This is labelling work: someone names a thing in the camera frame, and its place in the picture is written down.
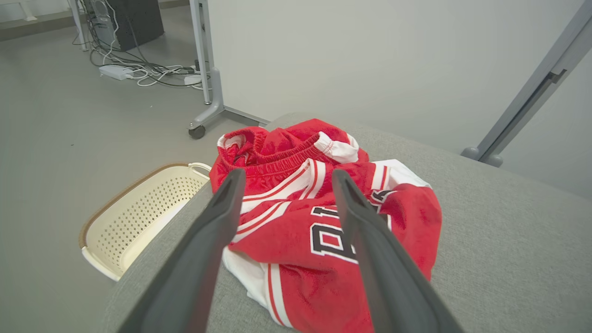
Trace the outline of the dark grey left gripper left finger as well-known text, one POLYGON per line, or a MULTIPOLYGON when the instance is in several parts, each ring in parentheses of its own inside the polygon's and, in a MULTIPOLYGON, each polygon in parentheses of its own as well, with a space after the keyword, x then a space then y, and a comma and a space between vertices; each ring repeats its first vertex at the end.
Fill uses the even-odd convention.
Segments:
POLYGON ((240 220, 246 173, 235 169, 192 222, 120 333, 204 333, 224 247, 240 220))

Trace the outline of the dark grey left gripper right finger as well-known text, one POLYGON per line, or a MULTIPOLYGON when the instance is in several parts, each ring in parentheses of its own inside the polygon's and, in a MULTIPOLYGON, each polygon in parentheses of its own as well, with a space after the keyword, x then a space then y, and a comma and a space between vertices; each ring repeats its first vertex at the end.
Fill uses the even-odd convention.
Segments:
POLYGON ((354 246, 377 333, 461 333, 450 310, 371 208, 349 173, 332 174, 339 220, 354 246))

